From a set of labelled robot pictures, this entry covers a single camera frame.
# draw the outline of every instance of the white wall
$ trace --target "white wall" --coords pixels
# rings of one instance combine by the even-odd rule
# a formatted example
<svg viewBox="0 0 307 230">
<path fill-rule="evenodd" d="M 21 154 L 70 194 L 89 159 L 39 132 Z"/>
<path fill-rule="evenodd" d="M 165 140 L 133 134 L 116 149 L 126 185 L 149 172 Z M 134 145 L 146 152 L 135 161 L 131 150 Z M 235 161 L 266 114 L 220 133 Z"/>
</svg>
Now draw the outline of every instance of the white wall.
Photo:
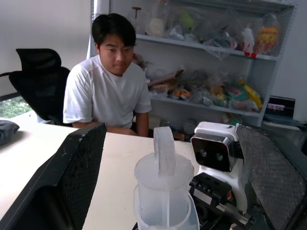
<svg viewBox="0 0 307 230">
<path fill-rule="evenodd" d="M 299 3 L 272 95 L 296 99 L 294 119 L 307 122 L 307 1 Z"/>
<path fill-rule="evenodd" d="M 90 0 L 0 0 L 0 73 L 21 70 L 17 48 L 56 50 L 71 69 L 86 58 Z M 0 96 L 15 92 L 0 78 Z"/>
</svg>

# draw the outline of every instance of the man's arm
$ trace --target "man's arm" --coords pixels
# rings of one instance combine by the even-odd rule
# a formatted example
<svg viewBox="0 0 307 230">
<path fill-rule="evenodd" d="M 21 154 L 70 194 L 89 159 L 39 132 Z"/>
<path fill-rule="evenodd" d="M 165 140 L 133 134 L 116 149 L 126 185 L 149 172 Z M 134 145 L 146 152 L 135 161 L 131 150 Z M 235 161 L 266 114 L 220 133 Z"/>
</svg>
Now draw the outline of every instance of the man's arm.
<svg viewBox="0 0 307 230">
<path fill-rule="evenodd" d="M 136 130 L 140 137 L 148 137 L 149 116 L 148 113 L 136 113 Z"/>
<path fill-rule="evenodd" d="M 100 124 L 99 122 L 93 121 L 89 123 L 83 123 L 83 122 L 74 122 L 72 126 L 74 128 L 85 128 L 85 127 L 90 127 L 90 126 L 96 126 Z M 117 127 L 112 127 L 112 126 L 107 126 L 107 131 L 110 133 L 117 133 L 117 134 L 124 134 L 124 135 L 130 135 L 130 136 L 137 136 L 137 134 L 132 131 L 129 128 L 117 128 Z"/>
</svg>

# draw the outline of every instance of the chair backrest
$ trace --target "chair backrest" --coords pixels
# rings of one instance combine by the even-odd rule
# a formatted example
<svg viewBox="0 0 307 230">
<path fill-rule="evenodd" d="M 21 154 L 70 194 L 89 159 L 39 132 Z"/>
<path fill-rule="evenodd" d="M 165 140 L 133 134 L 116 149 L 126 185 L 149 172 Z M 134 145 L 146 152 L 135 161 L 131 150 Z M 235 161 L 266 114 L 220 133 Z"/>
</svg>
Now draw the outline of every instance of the chair backrest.
<svg viewBox="0 0 307 230">
<path fill-rule="evenodd" d="M 23 71 L 58 68 L 61 58 L 52 49 L 16 49 Z"/>
<path fill-rule="evenodd" d="M 63 124 L 63 106 L 69 70 L 58 67 L 40 71 L 15 71 L 10 82 L 38 116 Z"/>
</svg>

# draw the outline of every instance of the white t-shirt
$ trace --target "white t-shirt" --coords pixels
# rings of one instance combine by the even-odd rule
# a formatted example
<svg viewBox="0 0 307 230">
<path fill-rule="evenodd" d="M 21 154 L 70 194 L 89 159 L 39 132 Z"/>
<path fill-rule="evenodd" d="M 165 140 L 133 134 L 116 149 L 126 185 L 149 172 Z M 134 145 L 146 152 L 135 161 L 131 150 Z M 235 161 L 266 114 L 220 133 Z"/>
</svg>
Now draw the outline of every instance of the white t-shirt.
<svg viewBox="0 0 307 230">
<path fill-rule="evenodd" d="M 150 110 L 145 74 L 134 63 L 118 77 L 103 67 L 97 55 L 76 65 L 68 76 L 64 123 L 98 121 L 130 128 L 133 111 L 147 113 Z"/>
</svg>

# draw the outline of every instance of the man's ear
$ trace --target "man's ear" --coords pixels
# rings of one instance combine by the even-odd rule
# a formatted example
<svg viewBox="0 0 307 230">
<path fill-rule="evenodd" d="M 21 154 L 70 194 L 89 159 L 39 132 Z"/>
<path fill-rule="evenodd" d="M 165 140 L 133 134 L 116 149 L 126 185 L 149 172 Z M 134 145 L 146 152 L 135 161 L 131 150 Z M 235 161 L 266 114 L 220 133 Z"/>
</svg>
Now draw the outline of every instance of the man's ear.
<svg viewBox="0 0 307 230">
<path fill-rule="evenodd" d="M 97 43 L 95 43 L 95 48 L 96 48 L 97 54 L 100 54 L 99 45 Z"/>
</svg>

